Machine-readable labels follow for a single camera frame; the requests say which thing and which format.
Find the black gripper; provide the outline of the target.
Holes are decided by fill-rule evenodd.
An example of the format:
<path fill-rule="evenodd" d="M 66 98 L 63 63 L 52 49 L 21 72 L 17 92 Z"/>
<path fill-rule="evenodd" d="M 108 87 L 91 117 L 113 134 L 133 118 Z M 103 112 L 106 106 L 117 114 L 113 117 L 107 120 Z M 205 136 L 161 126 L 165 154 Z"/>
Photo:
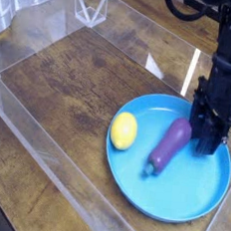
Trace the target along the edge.
<path fill-rule="evenodd" d="M 209 78 L 199 78 L 190 114 L 195 151 L 202 155 L 215 153 L 231 128 L 231 61 L 217 54 L 212 61 Z"/>

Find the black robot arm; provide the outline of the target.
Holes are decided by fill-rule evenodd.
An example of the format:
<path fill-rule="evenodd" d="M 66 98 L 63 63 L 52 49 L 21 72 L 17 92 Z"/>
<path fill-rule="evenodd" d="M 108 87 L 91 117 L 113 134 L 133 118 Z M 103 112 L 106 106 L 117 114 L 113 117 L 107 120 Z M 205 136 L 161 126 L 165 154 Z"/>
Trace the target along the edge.
<path fill-rule="evenodd" d="M 218 6 L 220 14 L 217 50 L 209 77 L 201 76 L 191 107 L 192 137 L 198 154 L 215 153 L 227 141 L 231 127 L 231 0 L 202 0 Z"/>

